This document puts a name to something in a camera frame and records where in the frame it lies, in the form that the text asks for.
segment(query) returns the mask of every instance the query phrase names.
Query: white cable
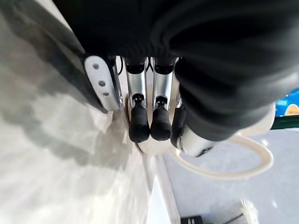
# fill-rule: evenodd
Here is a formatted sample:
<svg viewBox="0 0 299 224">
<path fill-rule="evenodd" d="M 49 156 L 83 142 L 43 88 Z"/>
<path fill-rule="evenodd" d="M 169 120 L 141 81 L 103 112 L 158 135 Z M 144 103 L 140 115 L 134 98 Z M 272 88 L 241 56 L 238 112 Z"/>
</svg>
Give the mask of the white cable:
<svg viewBox="0 0 299 224">
<path fill-rule="evenodd" d="M 126 101 L 126 109 L 125 109 L 126 120 L 127 120 L 127 123 L 129 124 L 128 96 L 126 96 L 125 101 Z M 237 133 L 234 136 L 232 136 L 231 138 L 229 138 L 228 141 L 242 145 L 242 146 L 252 150 L 253 152 L 255 152 L 261 158 L 261 164 L 255 168 L 250 169 L 250 170 L 242 171 L 242 172 L 238 172 L 238 173 L 217 173 L 217 172 L 212 172 L 212 171 L 208 171 L 205 169 L 201 169 L 197 166 L 194 166 L 194 165 L 186 162 L 185 160 L 183 160 L 180 157 L 181 151 L 178 150 L 177 148 L 175 148 L 174 146 L 172 146 L 171 144 L 167 149 L 168 149 L 169 153 L 173 156 L 173 158 L 182 167 L 184 167 L 198 175 L 210 177 L 213 179 L 219 179 L 219 180 L 246 179 L 246 178 L 249 178 L 252 176 L 256 176 L 262 172 L 265 172 L 273 165 L 274 158 L 273 158 L 272 152 L 267 147 L 263 146 L 262 144 L 254 141 L 248 137 L 245 137 L 239 133 Z M 139 144 L 136 143 L 136 146 L 141 151 L 143 151 Z"/>
</svg>

